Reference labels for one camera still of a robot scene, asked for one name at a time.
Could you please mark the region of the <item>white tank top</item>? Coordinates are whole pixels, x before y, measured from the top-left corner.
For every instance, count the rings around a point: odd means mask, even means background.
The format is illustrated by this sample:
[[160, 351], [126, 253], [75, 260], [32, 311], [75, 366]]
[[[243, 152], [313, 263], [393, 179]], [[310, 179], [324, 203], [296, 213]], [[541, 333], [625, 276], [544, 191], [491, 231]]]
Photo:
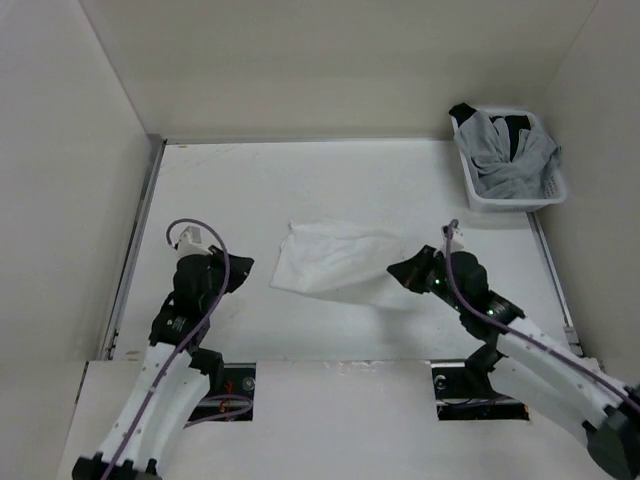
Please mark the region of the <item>white tank top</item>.
[[270, 286], [317, 294], [374, 280], [403, 259], [407, 244], [393, 233], [349, 222], [292, 221]]

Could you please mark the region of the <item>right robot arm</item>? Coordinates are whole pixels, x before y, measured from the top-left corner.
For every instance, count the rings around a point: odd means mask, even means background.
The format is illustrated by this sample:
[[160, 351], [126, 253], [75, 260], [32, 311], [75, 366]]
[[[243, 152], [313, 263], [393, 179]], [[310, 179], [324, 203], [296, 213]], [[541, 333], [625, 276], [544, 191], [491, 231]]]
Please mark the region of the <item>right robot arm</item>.
[[423, 247], [388, 273], [405, 289], [430, 293], [482, 341], [465, 361], [464, 384], [534, 409], [569, 432], [614, 479], [639, 476], [639, 388], [615, 379], [544, 333], [522, 309], [490, 289], [475, 255]]

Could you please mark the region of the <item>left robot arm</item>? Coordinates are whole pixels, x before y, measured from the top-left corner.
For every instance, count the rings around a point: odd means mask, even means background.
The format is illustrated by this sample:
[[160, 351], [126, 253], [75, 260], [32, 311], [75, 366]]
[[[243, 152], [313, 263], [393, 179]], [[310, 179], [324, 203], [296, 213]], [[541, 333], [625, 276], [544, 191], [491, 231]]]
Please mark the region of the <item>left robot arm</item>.
[[250, 257], [210, 246], [178, 250], [173, 288], [154, 318], [140, 373], [113, 427], [75, 479], [160, 479], [168, 453], [204, 398], [224, 387], [221, 353], [201, 342], [211, 310], [250, 275]]

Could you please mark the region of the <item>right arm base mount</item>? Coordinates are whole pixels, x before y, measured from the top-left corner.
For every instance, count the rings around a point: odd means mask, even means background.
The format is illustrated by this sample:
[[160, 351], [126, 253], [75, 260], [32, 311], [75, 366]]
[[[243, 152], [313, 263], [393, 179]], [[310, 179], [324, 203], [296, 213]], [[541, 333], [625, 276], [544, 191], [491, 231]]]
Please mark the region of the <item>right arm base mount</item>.
[[462, 361], [432, 363], [431, 375], [440, 421], [530, 420], [524, 404], [476, 380]]

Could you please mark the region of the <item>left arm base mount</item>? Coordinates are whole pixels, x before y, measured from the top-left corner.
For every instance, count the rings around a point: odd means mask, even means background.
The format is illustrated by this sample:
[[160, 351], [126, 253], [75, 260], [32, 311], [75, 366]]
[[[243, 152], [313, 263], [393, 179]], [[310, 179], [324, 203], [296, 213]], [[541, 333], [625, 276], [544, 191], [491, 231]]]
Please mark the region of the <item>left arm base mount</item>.
[[210, 390], [191, 413], [188, 422], [251, 421], [256, 389], [255, 363], [227, 363]]

